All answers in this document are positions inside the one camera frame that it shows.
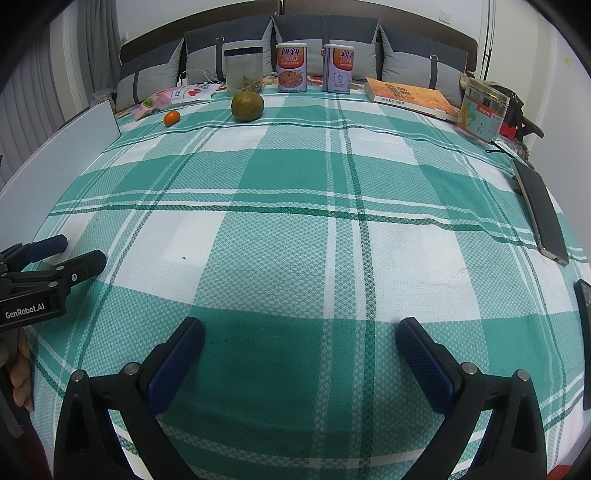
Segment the canned food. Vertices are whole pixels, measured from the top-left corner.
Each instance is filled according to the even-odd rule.
[[[277,89],[280,92],[305,92],[308,86],[308,44],[277,44]]]
[[[322,91],[350,93],[353,73],[353,54],[355,49],[346,45],[327,43],[322,49],[324,68]]]
[[[469,79],[457,126],[483,142],[492,143],[499,135],[508,105],[507,95]]]

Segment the black strap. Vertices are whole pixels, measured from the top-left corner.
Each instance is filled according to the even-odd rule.
[[[139,71],[142,69],[142,65],[144,64],[144,59],[142,58],[142,61],[138,63],[138,66],[135,68],[135,73],[134,73],[134,88],[132,90],[133,94],[134,94],[134,103],[137,105],[139,103],[139,98],[138,98],[138,78],[139,78]]]
[[[431,60],[431,79],[429,80],[429,88],[433,90],[437,84],[437,62],[439,59],[437,58],[437,55],[429,55],[429,59]]]
[[[322,29],[322,48],[324,48],[327,43],[330,43],[329,19],[327,15],[320,16],[320,25]]]
[[[223,36],[216,38],[216,77],[220,82],[226,81],[226,77],[224,77],[224,75],[223,75],[222,61],[223,61],[223,43],[224,43],[224,38],[226,35],[226,25],[227,24],[228,24],[228,22],[224,22],[224,25],[222,28]]]

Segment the human hand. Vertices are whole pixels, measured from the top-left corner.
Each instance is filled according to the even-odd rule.
[[[33,400],[31,399],[31,349],[27,334],[22,328],[18,329],[17,336],[17,358],[7,365],[10,381],[14,389],[12,397],[14,403],[19,407],[25,407],[29,412],[33,411]],[[0,340],[0,368],[2,368],[9,357],[8,347]]]

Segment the white cable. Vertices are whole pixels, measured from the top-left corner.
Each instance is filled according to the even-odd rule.
[[[223,85],[223,82],[218,80],[217,77],[215,77],[214,75],[212,75],[211,73],[209,73],[209,70],[202,70],[202,69],[187,69],[184,72],[181,72],[181,75],[178,76],[178,78],[180,79],[181,76],[183,75],[183,73],[187,73],[191,70],[197,70],[198,72],[203,72],[203,74],[205,75],[205,78],[207,79],[208,82],[212,82],[212,83],[220,83],[221,85]]]

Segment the white wall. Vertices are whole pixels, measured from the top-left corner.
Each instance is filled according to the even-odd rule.
[[[495,35],[487,80],[513,90],[537,121],[550,65],[550,23],[525,0],[495,0]]]
[[[562,35],[551,27],[553,51],[539,125],[544,138],[530,144],[530,160],[591,255],[588,147],[591,78]]]
[[[127,40],[133,40],[150,30],[179,18],[203,10],[234,4],[245,0],[117,0],[119,32],[127,32]],[[488,0],[367,0],[377,4],[401,8],[439,21],[439,11],[451,15],[451,27],[478,41],[482,5]]]
[[[127,41],[179,18],[246,0],[117,0],[117,24]]]

